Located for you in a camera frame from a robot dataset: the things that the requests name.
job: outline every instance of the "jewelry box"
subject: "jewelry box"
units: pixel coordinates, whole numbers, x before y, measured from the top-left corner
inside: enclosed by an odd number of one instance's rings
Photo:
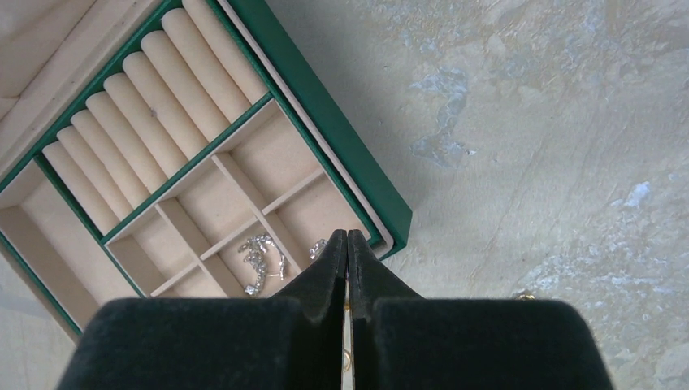
[[[263,0],[166,0],[0,182],[0,249],[76,338],[121,297],[269,297],[411,210]]]

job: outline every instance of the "green jewelry box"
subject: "green jewelry box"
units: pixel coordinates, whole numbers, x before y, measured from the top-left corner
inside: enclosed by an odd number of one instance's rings
[[[0,249],[72,337],[117,297],[268,297],[336,228],[386,258],[411,216],[263,0],[162,2],[0,182]]]

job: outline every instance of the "silver jewelry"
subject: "silver jewelry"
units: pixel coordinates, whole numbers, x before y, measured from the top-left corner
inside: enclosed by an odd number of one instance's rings
[[[279,272],[277,274],[268,274],[268,265],[266,264],[263,254],[268,251],[266,244],[272,245],[277,249],[280,260],[279,260]],[[273,237],[268,233],[259,234],[257,236],[250,237],[242,246],[239,247],[237,252],[242,253],[248,250],[249,254],[244,258],[244,262],[251,265],[254,271],[256,271],[256,283],[250,284],[245,287],[244,291],[249,294],[250,297],[255,297],[261,291],[263,291],[264,284],[266,283],[267,276],[279,276],[280,280],[284,280],[287,276],[287,257],[282,253],[282,250],[273,240]]]
[[[323,251],[323,248],[325,248],[325,244],[327,244],[327,240],[323,238],[316,241],[314,246],[312,246],[311,249],[309,249],[309,256],[311,257],[311,260],[315,261],[317,258],[319,258],[321,252]]]

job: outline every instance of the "ring roll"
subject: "ring roll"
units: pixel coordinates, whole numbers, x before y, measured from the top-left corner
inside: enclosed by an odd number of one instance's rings
[[[86,178],[84,172],[69,157],[67,150],[58,141],[43,148],[43,154],[53,166],[58,176],[74,195],[86,214],[91,218],[96,228],[102,234],[107,234],[119,220],[105,199]]]
[[[215,57],[187,11],[177,8],[167,12],[162,18],[162,28],[230,123],[251,107],[244,93]]]
[[[117,146],[122,155],[132,166],[136,175],[150,193],[159,189],[167,177],[153,158],[146,145],[119,112],[110,95],[105,92],[96,93],[86,99],[86,106],[96,120],[101,124],[107,135]]]
[[[84,138],[74,127],[70,126],[58,132],[58,140],[96,188],[96,191],[101,194],[117,218],[120,221],[125,219],[134,210],[132,205],[129,204],[127,198],[124,197],[108,173],[106,166],[98,159]]]
[[[165,32],[146,35],[141,48],[209,142],[230,125]]]
[[[89,110],[79,111],[71,117],[71,124],[106,166],[129,204],[136,208],[143,203],[149,191],[93,114]]]
[[[268,93],[268,88],[263,80],[258,76],[249,60],[246,59],[208,4],[198,0],[183,0],[182,4],[215,56],[239,86],[241,92],[249,99],[249,102],[254,104]]]
[[[128,55],[122,68],[148,103],[151,115],[158,118],[188,160],[208,145],[206,138],[189,118],[146,54],[139,51]]]
[[[110,76],[103,83],[103,87],[144,142],[165,175],[169,178],[177,173],[187,163],[187,158],[155,118],[155,115],[152,115],[150,107],[137,92],[127,75],[118,73]]]

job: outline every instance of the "textured gray surface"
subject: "textured gray surface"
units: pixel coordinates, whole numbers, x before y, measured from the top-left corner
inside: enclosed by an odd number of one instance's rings
[[[564,299],[618,388],[689,388],[689,1],[268,2],[414,209],[407,284]],[[67,337],[0,314],[49,387]]]

